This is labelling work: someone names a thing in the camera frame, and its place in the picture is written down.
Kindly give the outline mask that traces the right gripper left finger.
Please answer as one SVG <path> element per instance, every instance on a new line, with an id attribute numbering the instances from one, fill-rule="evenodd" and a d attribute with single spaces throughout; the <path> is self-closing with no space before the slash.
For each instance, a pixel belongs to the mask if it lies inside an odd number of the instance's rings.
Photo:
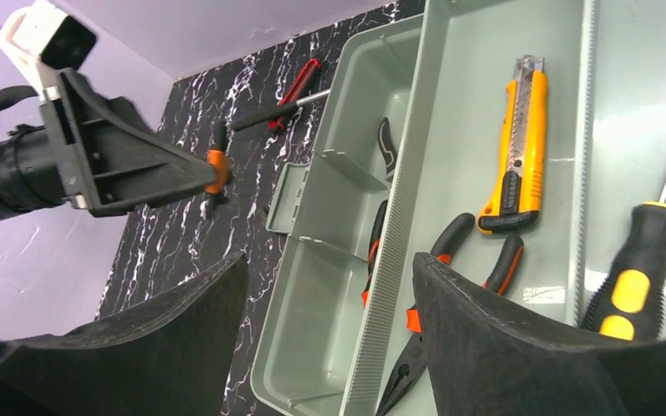
<path id="1" fill-rule="evenodd" d="M 65 335 L 0 341 L 0 415 L 217 415 L 245 310 L 233 254 Z"/>

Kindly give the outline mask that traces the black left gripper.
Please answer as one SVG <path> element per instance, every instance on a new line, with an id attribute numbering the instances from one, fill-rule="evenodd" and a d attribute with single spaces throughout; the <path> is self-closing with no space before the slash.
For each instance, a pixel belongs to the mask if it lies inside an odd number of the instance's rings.
<path id="1" fill-rule="evenodd" d="M 107 99 L 73 69 L 60 73 L 60 174 L 77 207 L 95 217 L 160 207 L 216 179 L 203 157 L 160 140 L 134 104 Z M 20 124 L 0 142 L 0 221 L 68 200 L 44 126 Z"/>

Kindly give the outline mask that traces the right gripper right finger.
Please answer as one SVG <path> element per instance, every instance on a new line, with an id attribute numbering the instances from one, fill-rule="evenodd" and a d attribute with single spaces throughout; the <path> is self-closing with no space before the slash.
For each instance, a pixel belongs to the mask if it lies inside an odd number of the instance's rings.
<path id="1" fill-rule="evenodd" d="M 554 321 L 427 253 L 412 268 L 438 414 L 666 415 L 666 340 Z"/>

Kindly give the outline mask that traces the black hex key set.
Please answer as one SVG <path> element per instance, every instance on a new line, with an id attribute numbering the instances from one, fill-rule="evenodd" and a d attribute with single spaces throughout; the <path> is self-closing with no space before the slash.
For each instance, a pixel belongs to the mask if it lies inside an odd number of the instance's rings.
<path id="1" fill-rule="evenodd" d="M 232 170 L 226 156 L 228 140 L 226 121 L 219 118 L 213 124 L 212 141 L 207 154 L 207 162 L 214 168 L 216 179 L 205 187 L 205 220 L 210 220 L 216 208 L 227 202 L 225 186 L 232 181 Z"/>

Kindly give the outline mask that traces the black yellow handle screwdriver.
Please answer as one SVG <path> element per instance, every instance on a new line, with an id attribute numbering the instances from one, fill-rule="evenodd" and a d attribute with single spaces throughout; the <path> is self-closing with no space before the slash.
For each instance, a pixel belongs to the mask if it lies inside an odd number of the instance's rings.
<path id="1" fill-rule="evenodd" d="M 666 283 L 666 175 L 658 198 L 635 206 L 609 273 L 578 327 L 626 341 L 661 333 Z"/>

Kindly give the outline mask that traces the orange black cutting pliers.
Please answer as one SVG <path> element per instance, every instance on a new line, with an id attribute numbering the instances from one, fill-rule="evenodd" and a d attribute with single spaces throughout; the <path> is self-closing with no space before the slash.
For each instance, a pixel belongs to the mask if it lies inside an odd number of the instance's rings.
<path id="1" fill-rule="evenodd" d="M 370 239 L 369 239 L 369 253 L 368 253 L 368 260 L 367 260 L 367 282 L 365 284 L 364 290 L 362 291 L 361 297 L 362 297 L 362 305 L 363 307 L 367 306 L 367 302 L 369 299 L 369 289 L 370 289 L 370 284 L 371 284 L 371 279 L 373 276 L 374 268 L 375 268 L 375 260 L 377 256 L 377 251 L 381 242 L 381 235 L 382 235 L 382 229 L 384 225 L 384 220 L 386 216 L 386 211 L 388 208 L 388 200 L 385 199 L 381 202 L 379 205 L 379 208 L 377 209 L 377 213 L 375 215 L 375 221 L 372 226 L 372 231 L 370 234 Z"/>

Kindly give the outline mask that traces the translucent lid green toolbox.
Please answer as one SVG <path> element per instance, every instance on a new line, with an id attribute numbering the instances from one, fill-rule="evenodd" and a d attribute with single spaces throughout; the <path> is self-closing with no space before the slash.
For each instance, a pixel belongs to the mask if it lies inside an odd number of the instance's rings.
<path id="1" fill-rule="evenodd" d="M 428 3 L 406 33 L 420 51 L 408 108 L 392 89 L 359 95 L 396 26 L 345 45 L 308 164 L 283 169 L 267 227 L 288 237 L 251 371 L 257 398 L 285 415 L 370 415 L 408 338 L 411 262 L 438 226 L 486 203 L 497 173 L 507 78 L 546 59 L 542 217 L 526 237 L 516 303 L 571 322 L 604 277 L 630 208 L 666 172 L 666 1 Z M 383 184 L 373 130 L 400 145 Z M 367 306 L 369 239 L 388 208 Z"/>

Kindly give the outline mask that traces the black handle pliers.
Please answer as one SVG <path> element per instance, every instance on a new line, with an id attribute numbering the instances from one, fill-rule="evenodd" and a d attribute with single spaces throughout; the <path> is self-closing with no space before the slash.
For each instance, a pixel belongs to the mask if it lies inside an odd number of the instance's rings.
<path id="1" fill-rule="evenodd" d="M 391 183 L 395 174 L 397 148 L 392 140 L 388 117 L 384 117 L 378 127 L 377 145 L 384 160 L 385 180 Z"/>

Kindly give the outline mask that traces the orange utility knife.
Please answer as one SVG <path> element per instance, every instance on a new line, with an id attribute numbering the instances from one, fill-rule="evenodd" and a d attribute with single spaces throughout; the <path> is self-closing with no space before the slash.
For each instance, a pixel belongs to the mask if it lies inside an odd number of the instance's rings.
<path id="1" fill-rule="evenodd" d="M 545 59 L 523 55 L 506 86 L 507 106 L 499 137 L 498 178 L 477 217 L 486 235 L 533 227 L 543 198 L 548 79 Z"/>

